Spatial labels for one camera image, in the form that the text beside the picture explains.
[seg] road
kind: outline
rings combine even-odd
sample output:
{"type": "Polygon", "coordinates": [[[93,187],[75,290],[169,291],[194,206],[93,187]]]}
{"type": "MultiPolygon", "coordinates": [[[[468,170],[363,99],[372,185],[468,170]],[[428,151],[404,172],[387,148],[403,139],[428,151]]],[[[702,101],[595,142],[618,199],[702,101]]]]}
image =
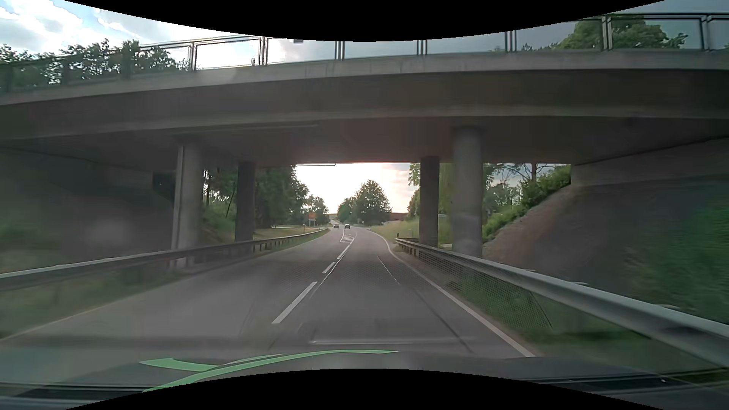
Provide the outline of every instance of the road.
{"type": "Polygon", "coordinates": [[[164,357],[337,348],[523,356],[382,237],[339,228],[3,339],[0,381],[60,382],[164,357]]]}

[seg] bush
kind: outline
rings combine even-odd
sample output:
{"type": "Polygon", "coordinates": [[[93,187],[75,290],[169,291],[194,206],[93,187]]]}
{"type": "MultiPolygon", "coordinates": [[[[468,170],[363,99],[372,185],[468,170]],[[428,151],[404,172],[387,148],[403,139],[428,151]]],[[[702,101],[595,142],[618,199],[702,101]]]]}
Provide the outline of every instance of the bush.
{"type": "Polygon", "coordinates": [[[488,221],[486,221],[486,224],[481,227],[481,236],[483,237],[483,240],[487,241],[491,239],[499,229],[503,228],[506,224],[516,218],[524,215],[526,210],[527,208],[522,205],[514,205],[502,212],[492,214],[488,221]]]}
{"type": "Polygon", "coordinates": [[[570,166],[558,166],[546,175],[537,178],[536,182],[522,181],[520,205],[526,209],[539,205],[549,195],[566,187],[570,183],[570,166]]]}

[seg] sky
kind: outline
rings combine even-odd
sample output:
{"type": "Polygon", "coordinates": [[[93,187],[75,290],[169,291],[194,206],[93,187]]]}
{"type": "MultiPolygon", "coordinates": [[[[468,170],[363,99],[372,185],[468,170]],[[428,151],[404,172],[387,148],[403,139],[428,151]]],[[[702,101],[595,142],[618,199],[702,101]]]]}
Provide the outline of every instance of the sky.
{"type": "MultiPolygon", "coordinates": [[[[631,12],[729,12],[727,0],[665,0],[637,7],[631,12]]],[[[520,31],[520,44],[528,42],[534,47],[548,45],[563,39],[572,32],[573,23],[520,31]]],[[[691,27],[685,23],[667,25],[665,31],[686,31],[691,27]]],[[[148,20],[117,12],[110,12],[64,0],[0,0],[0,44],[6,43],[19,50],[33,53],[57,52],[69,45],[90,45],[108,39],[119,45],[126,39],[137,39],[141,44],[199,39],[231,35],[223,31],[180,26],[177,24],[148,20]]],[[[501,34],[484,34],[467,39],[438,39],[429,41],[429,53],[475,52],[492,50],[503,40],[501,34]]],[[[257,44],[242,42],[234,44],[208,45],[198,51],[198,67],[212,68],[243,65],[256,58],[257,44]]],[[[348,43],[347,57],[414,53],[414,42],[348,43]]],[[[171,50],[173,58],[184,58],[184,49],[171,50]]],[[[290,40],[278,39],[270,42],[269,63],[310,61],[333,58],[334,42],[305,41],[294,44],[290,40]]],[[[368,179],[374,179],[384,189],[394,212],[406,212],[408,201],[415,188],[408,186],[408,164],[406,163],[360,163],[331,166],[297,167],[299,180],[304,182],[312,194],[321,196],[331,212],[336,212],[344,198],[368,179]]]]}

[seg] dashed white line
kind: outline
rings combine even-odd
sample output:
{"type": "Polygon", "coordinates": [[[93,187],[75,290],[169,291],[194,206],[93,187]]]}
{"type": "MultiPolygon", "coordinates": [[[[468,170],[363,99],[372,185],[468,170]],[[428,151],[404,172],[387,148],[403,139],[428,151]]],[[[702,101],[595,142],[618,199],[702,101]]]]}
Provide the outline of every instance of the dashed white line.
{"type": "Polygon", "coordinates": [[[294,301],[291,302],[291,304],[288,305],[288,307],[286,307],[284,309],[284,311],[281,312],[281,314],[271,322],[271,325],[277,325],[277,324],[281,323],[281,321],[283,319],[285,319],[286,316],[288,316],[288,314],[291,313],[292,310],[294,310],[296,305],[298,305],[299,302],[301,302],[301,300],[304,299],[304,296],[306,296],[306,294],[309,293],[309,291],[311,290],[312,287],[314,287],[314,285],[316,285],[316,282],[312,282],[311,285],[307,286],[306,289],[304,289],[304,291],[301,292],[301,294],[298,295],[296,297],[296,299],[294,299],[294,301]]]}
{"type": "Polygon", "coordinates": [[[350,246],[352,246],[352,245],[347,245],[347,247],[344,248],[342,253],[340,253],[339,256],[337,256],[337,259],[341,259],[344,256],[344,254],[347,252],[347,249],[349,249],[350,246]]]}
{"type": "Polygon", "coordinates": [[[332,268],[332,266],[334,266],[335,263],[337,263],[336,260],[334,262],[330,263],[329,266],[327,266],[327,268],[324,269],[324,271],[322,273],[323,274],[327,273],[332,268]]]}

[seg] tree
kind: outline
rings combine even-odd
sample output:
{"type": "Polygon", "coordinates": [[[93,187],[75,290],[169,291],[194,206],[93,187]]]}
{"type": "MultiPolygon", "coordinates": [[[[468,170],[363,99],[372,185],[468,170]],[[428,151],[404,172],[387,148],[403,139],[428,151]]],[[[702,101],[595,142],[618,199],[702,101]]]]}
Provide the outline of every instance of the tree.
{"type": "Polygon", "coordinates": [[[420,216],[420,188],[418,188],[408,202],[408,218],[416,218],[420,216]]]}
{"type": "Polygon", "coordinates": [[[269,228],[285,223],[295,205],[291,166],[256,170],[256,226],[269,228]]]}
{"type": "MultiPolygon", "coordinates": [[[[630,19],[613,18],[611,24],[613,48],[680,48],[688,38],[683,33],[670,38],[663,32],[660,24],[646,24],[646,20],[639,15],[630,19]]],[[[573,32],[567,38],[546,48],[600,49],[603,47],[602,43],[601,22],[584,20],[574,26],[573,32]]]]}
{"type": "Polygon", "coordinates": [[[324,199],[318,196],[309,195],[306,198],[306,213],[313,212],[316,215],[317,225],[326,225],[329,222],[329,208],[324,205],[324,199]]]}
{"type": "Polygon", "coordinates": [[[309,188],[306,184],[302,183],[296,178],[296,171],[292,172],[292,206],[291,214],[289,216],[289,223],[300,224],[306,222],[306,216],[304,215],[304,208],[306,206],[306,198],[309,194],[309,188]]]}
{"type": "Polygon", "coordinates": [[[408,170],[408,186],[413,187],[420,186],[420,163],[410,163],[410,169],[408,170]]]}
{"type": "Polygon", "coordinates": [[[486,221],[492,214],[515,205],[519,192],[519,187],[510,187],[504,182],[486,188],[483,193],[483,205],[481,207],[483,220],[486,221]]]}
{"type": "Polygon", "coordinates": [[[339,222],[352,223],[352,214],[354,213],[354,204],[356,202],[355,197],[350,197],[342,201],[337,208],[337,219],[339,222]]]}
{"type": "MultiPolygon", "coordinates": [[[[184,71],[187,61],[177,61],[162,48],[142,50],[139,42],[128,40],[112,47],[109,40],[91,45],[71,45],[60,54],[13,50],[7,44],[0,47],[0,63],[14,63],[13,87],[39,87],[80,80],[94,80],[119,75],[165,71],[184,71]]],[[[10,66],[0,69],[4,73],[10,66]]]]}
{"type": "Polygon", "coordinates": [[[526,181],[536,181],[537,175],[545,169],[553,169],[555,166],[549,163],[507,163],[503,164],[501,169],[505,171],[505,178],[511,175],[518,175],[526,181]]]}
{"type": "Polygon", "coordinates": [[[354,218],[365,225],[378,225],[390,219],[392,208],[385,191],[369,179],[354,194],[354,218]]]}

